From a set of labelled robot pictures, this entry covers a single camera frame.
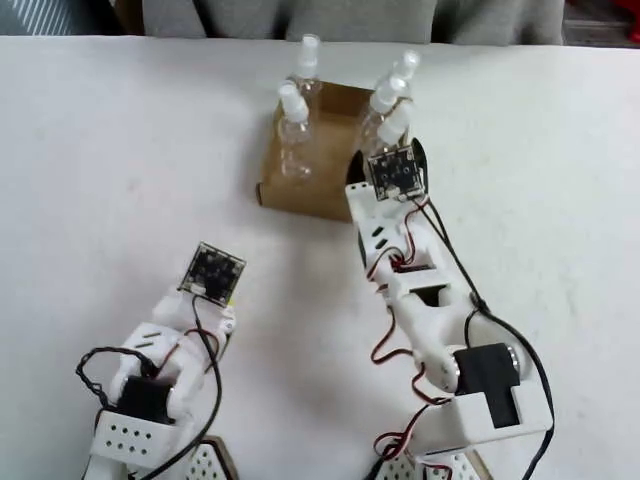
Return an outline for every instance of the wire bundle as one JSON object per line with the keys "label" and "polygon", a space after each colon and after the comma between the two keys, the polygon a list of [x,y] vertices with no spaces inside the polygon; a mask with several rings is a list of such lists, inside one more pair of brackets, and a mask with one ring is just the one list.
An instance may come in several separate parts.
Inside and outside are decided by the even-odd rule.
{"label": "wire bundle", "polygon": [[[202,429],[193,438],[193,440],[191,440],[184,448],[182,448],[179,452],[177,452],[175,455],[169,458],[166,462],[164,462],[163,464],[161,464],[160,466],[158,466],[157,468],[155,468],[154,470],[146,474],[144,477],[141,477],[139,480],[152,480],[154,478],[157,478],[160,474],[164,473],[166,470],[168,470],[177,462],[179,462],[182,458],[184,458],[191,450],[193,450],[198,445],[200,445],[205,435],[207,434],[207,431],[213,424],[213,421],[215,420],[216,415],[218,414],[218,410],[220,409],[220,404],[222,402],[222,379],[220,375],[220,370],[218,368],[218,361],[216,358],[217,350],[220,345],[215,335],[213,335],[211,332],[208,332],[207,330],[202,328],[202,323],[198,315],[198,310],[196,309],[196,300],[198,298],[204,298],[204,297],[194,295],[191,301],[191,307],[193,309],[193,315],[195,317],[196,328],[187,330],[184,335],[187,336],[190,333],[198,333],[198,335],[200,336],[200,339],[202,340],[202,343],[204,344],[205,349],[207,350],[209,359],[211,360],[211,364],[209,365],[209,367],[207,367],[207,369],[205,370],[205,373],[209,371],[209,369],[213,369],[215,380],[216,380],[216,388],[217,388],[216,400],[215,400],[213,409],[211,411],[211,414],[209,415],[209,418],[204,424],[204,427],[202,427]],[[208,335],[215,340],[216,352],[214,352],[213,349],[211,348],[211,343],[207,340],[207,337],[205,335]],[[80,363],[78,363],[78,366],[76,367],[76,373],[78,374],[80,379],[83,381],[83,383],[87,386],[87,388],[89,388],[89,390],[100,399],[100,403],[102,404],[102,409],[100,409],[100,411],[98,412],[98,415],[96,416],[96,425],[99,419],[99,415],[103,410],[114,410],[115,407],[109,404],[107,395],[104,393],[102,389],[102,385],[97,382],[92,382],[84,373],[84,366],[95,354],[101,353],[101,352],[110,352],[110,353],[120,353],[123,355],[133,355],[140,360],[141,375],[144,377],[155,378],[158,375],[158,373],[161,371],[162,367],[166,365],[167,361],[169,360],[169,357],[177,349],[178,349],[178,344],[176,343],[176,345],[174,345],[173,348],[169,350],[166,357],[162,361],[160,367],[156,367],[154,363],[151,361],[151,359],[149,359],[147,356],[140,353],[139,351],[131,350],[128,348],[98,347],[98,348],[94,348],[89,353],[85,354],[80,360]],[[136,478],[135,473],[129,474],[128,478],[135,479]]]}
{"label": "wire bundle", "polygon": [[[456,266],[460,270],[460,273],[462,274],[462,276],[464,277],[465,281],[469,285],[469,288],[471,289],[471,301],[472,301],[472,303],[474,305],[474,309],[469,313],[469,315],[467,316],[467,318],[465,320],[465,323],[464,323],[464,338],[465,338],[465,343],[466,343],[467,347],[468,348],[471,347],[471,342],[470,342],[470,338],[469,338],[469,330],[470,330],[470,326],[471,326],[471,321],[473,320],[473,318],[478,313],[480,313],[485,318],[487,318],[489,321],[492,321],[493,323],[497,324],[498,326],[500,326],[501,328],[505,329],[510,334],[512,334],[514,337],[516,337],[516,339],[522,344],[523,348],[526,350],[526,352],[531,357],[531,359],[532,359],[532,361],[533,361],[533,363],[534,363],[534,365],[536,367],[536,370],[538,371],[538,375],[540,376],[540,382],[542,383],[542,388],[544,390],[545,397],[547,399],[547,403],[549,405],[549,409],[551,411],[551,417],[553,419],[554,424],[545,433],[545,436],[544,436],[544,439],[542,441],[542,444],[540,445],[540,448],[538,449],[538,451],[534,455],[533,459],[531,460],[531,463],[529,464],[529,467],[527,468],[527,471],[525,472],[524,476],[522,477],[523,480],[529,480],[531,478],[531,476],[533,475],[533,472],[534,472],[538,462],[540,461],[542,456],[545,454],[545,452],[547,451],[547,448],[549,447],[549,444],[551,443],[551,439],[553,438],[554,427],[555,427],[555,412],[554,412],[554,408],[553,408],[553,399],[552,399],[552,395],[551,395],[551,387],[549,385],[549,379],[548,379],[547,374],[545,372],[544,366],[542,365],[542,361],[540,360],[540,357],[538,356],[537,352],[535,351],[535,349],[533,348],[531,343],[526,339],[526,337],[524,335],[522,335],[511,324],[509,324],[508,322],[502,320],[501,318],[497,317],[496,315],[494,315],[491,312],[491,310],[489,309],[487,303],[484,301],[484,299],[480,295],[480,292],[478,291],[476,285],[473,283],[473,280],[469,276],[469,273],[467,272],[466,268],[464,267],[464,265],[460,261],[460,258],[458,257],[455,249],[453,248],[453,244],[451,243],[451,239],[449,238],[449,235],[447,233],[447,229],[446,229],[446,227],[444,225],[444,222],[442,221],[442,217],[440,216],[440,213],[438,212],[438,210],[436,209],[435,205],[433,204],[433,201],[430,198],[427,197],[427,199],[423,200],[422,202],[417,202],[417,201],[414,200],[414,203],[416,204],[416,208],[414,210],[411,210],[409,213],[407,213],[407,215],[404,218],[404,226],[405,226],[405,229],[407,231],[407,238],[408,238],[409,251],[410,251],[409,256],[405,257],[404,254],[402,253],[402,251],[397,247],[388,247],[387,249],[385,249],[378,256],[378,258],[374,262],[374,264],[371,267],[371,269],[367,272],[367,279],[369,279],[369,280],[373,279],[373,277],[375,275],[376,268],[378,267],[379,262],[384,257],[384,255],[389,253],[392,249],[395,249],[398,252],[395,255],[390,256],[391,266],[394,269],[399,269],[399,268],[401,269],[403,266],[409,265],[415,260],[416,246],[415,246],[415,241],[413,239],[413,235],[411,234],[411,230],[409,229],[408,221],[409,221],[409,217],[411,215],[413,215],[414,213],[416,213],[416,212],[422,213],[422,215],[427,219],[427,221],[429,222],[429,224],[431,225],[433,230],[436,232],[436,234],[438,235],[438,237],[440,238],[442,243],[445,245],[445,247],[447,248],[447,250],[449,251],[449,253],[453,257],[453,259],[454,259],[454,261],[456,263]],[[425,207],[429,207],[431,209],[431,211],[433,212],[433,215],[435,217],[435,221],[429,216],[429,214],[427,213]],[[378,291],[382,291],[384,289],[385,289],[384,286],[381,286],[378,289]],[[373,352],[371,353],[371,360],[376,365],[384,363],[385,361],[390,360],[391,358],[393,358],[393,357],[395,357],[397,355],[401,355],[401,354],[412,355],[413,354],[410,350],[407,350],[407,349],[396,349],[396,350],[393,350],[392,352],[390,352],[390,353],[388,353],[386,355],[383,355],[382,357],[377,357],[376,356],[378,351],[380,350],[380,348],[391,337],[391,335],[393,334],[393,332],[395,330],[395,327],[396,327],[396,319],[395,319],[395,316],[393,314],[393,311],[391,309],[389,309],[389,310],[391,311],[391,316],[392,316],[391,327],[390,327],[389,331],[385,334],[385,336],[382,338],[382,340],[374,347]],[[406,449],[407,444],[409,443],[409,440],[411,439],[411,434],[413,432],[413,428],[414,428],[418,418],[429,407],[429,405],[443,405],[444,403],[447,403],[448,401],[450,401],[450,399],[448,399],[448,398],[441,398],[441,397],[431,398],[428,395],[426,395],[424,392],[422,392],[420,389],[417,388],[416,383],[420,378],[422,378],[422,376],[425,374],[425,372],[426,372],[426,366],[424,364],[421,364],[420,372],[415,377],[413,377],[412,382],[411,382],[411,387],[412,387],[412,390],[414,391],[414,393],[416,395],[418,395],[422,400],[424,400],[426,402],[426,404],[420,410],[418,410],[418,412],[416,412],[416,414],[409,421],[409,424],[407,425],[407,428],[403,432],[387,432],[387,433],[384,433],[384,434],[380,435],[378,438],[376,438],[376,440],[374,442],[374,449],[376,450],[376,453],[378,453],[378,455],[380,455],[382,457],[382,459],[384,459],[384,460],[390,460],[390,459],[396,458],[397,456],[399,456]],[[385,439],[389,439],[389,438],[392,439],[392,441],[384,448],[382,453],[378,452],[378,444],[381,441],[383,441]],[[443,468],[443,469],[448,471],[448,477],[447,477],[448,479],[450,479],[451,476],[452,476],[452,470],[449,467],[439,465],[439,466],[431,466],[431,468]]]}

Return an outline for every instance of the circuit board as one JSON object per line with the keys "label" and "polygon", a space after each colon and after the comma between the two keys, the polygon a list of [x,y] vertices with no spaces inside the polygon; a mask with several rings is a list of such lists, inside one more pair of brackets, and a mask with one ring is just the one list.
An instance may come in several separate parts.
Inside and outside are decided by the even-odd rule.
{"label": "circuit board", "polygon": [[226,307],[245,265],[244,260],[200,242],[178,290]]}
{"label": "circuit board", "polygon": [[409,199],[425,193],[413,147],[402,147],[367,160],[378,201]]}

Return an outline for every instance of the robotic arm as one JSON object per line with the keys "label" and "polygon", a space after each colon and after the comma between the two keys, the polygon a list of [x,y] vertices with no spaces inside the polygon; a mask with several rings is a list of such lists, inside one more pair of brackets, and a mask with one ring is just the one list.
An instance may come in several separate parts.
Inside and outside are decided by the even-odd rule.
{"label": "robotic arm", "polygon": [[[143,375],[140,358],[120,352],[120,366],[107,388],[107,404],[103,402],[96,418],[85,480],[190,478],[193,451],[189,446],[207,424],[212,408],[215,414],[212,399],[219,387],[207,378],[211,370],[218,374],[217,365],[201,334],[210,342],[217,363],[236,327],[228,302],[243,267],[240,259],[200,244],[182,283],[156,305],[151,321],[141,323],[120,347],[142,354],[154,372]],[[206,414],[197,408],[203,403],[210,405]],[[185,448],[188,453],[177,457]],[[219,466],[212,463],[219,463],[214,454],[210,452],[198,475]],[[172,458],[175,463],[167,465]],[[154,472],[163,465],[167,468]]]}
{"label": "robotic arm", "polygon": [[[367,278],[406,334],[416,367],[449,396],[417,418],[406,449],[428,460],[547,431],[552,413],[529,354],[478,309],[442,234],[422,216],[428,195],[424,187],[416,195],[408,178],[417,170],[411,148],[401,149],[408,158],[398,151],[369,159],[372,184],[346,188]],[[474,346],[464,338],[471,312]]]}

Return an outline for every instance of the perforated plate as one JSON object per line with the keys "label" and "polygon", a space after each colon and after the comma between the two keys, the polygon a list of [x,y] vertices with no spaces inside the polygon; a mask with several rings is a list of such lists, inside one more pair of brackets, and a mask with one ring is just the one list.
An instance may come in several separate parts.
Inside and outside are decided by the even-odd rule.
{"label": "perforated plate", "polygon": [[[433,462],[450,465],[453,468],[451,480],[492,480],[491,475],[485,472],[483,466],[478,469],[464,453],[454,455],[446,462]],[[378,472],[375,480],[423,480],[423,465],[417,464],[415,467],[406,455],[401,455],[395,460],[385,462]],[[442,468],[427,468],[427,480],[447,480],[447,470]]]}
{"label": "perforated plate", "polygon": [[215,437],[208,442],[201,444],[191,457],[186,480],[237,480],[235,467],[222,440]]}
{"label": "perforated plate", "polygon": [[176,428],[104,411],[96,428],[91,453],[145,468],[166,459]]}

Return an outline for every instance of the hole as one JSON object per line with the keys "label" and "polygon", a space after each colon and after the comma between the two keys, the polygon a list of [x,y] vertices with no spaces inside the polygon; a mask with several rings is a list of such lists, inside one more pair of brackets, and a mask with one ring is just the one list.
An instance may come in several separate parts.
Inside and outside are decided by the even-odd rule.
{"label": "hole", "polygon": [[415,293],[420,300],[429,307],[444,307],[445,303],[440,302],[440,290],[447,285],[435,285],[433,287],[414,288],[411,293]]}

